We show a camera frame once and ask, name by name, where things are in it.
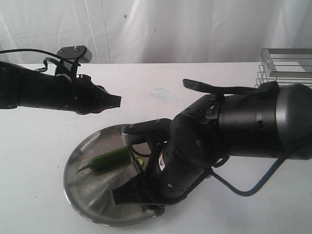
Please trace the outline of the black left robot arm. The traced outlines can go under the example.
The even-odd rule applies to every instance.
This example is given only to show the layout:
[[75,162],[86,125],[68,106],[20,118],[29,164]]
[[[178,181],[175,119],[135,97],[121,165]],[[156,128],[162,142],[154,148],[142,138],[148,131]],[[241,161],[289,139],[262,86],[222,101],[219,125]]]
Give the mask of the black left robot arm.
[[0,64],[1,109],[21,106],[87,115],[118,108],[120,104],[120,96],[93,84],[88,75],[70,79],[64,74],[52,76],[8,62]]

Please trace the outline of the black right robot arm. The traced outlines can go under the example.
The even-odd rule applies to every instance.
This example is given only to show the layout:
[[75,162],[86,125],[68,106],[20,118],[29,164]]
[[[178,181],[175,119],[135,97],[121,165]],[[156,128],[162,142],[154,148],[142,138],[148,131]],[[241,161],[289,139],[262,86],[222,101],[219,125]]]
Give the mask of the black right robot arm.
[[[216,87],[184,79],[203,96],[174,119],[161,118],[123,127],[124,143],[147,143],[145,169],[112,192],[114,203],[146,205],[156,215],[184,200],[204,179],[214,177],[239,196],[257,193],[287,159],[312,157],[312,90],[303,84],[257,88]],[[275,159],[248,191],[214,172],[231,156]]]

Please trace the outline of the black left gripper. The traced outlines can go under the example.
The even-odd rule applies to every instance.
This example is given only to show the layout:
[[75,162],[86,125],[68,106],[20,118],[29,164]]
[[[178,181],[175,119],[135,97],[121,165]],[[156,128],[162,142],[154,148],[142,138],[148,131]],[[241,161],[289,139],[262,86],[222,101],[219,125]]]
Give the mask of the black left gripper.
[[74,112],[79,115],[99,114],[121,105],[121,96],[112,95],[104,87],[95,85],[91,77],[85,74],[76,76],[73,91]]

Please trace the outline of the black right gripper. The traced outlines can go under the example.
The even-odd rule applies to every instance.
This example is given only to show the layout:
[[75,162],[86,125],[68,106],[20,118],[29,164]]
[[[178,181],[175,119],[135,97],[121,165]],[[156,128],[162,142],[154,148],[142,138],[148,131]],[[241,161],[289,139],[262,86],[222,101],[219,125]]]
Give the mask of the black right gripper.
[[138,174],[112,190],[115,205],[148,205],[156,216],[165,212],[166,206],[183,201],[204,179],[211,167],[193,164],[184,156],[159,156],[148,163],[143,174]]

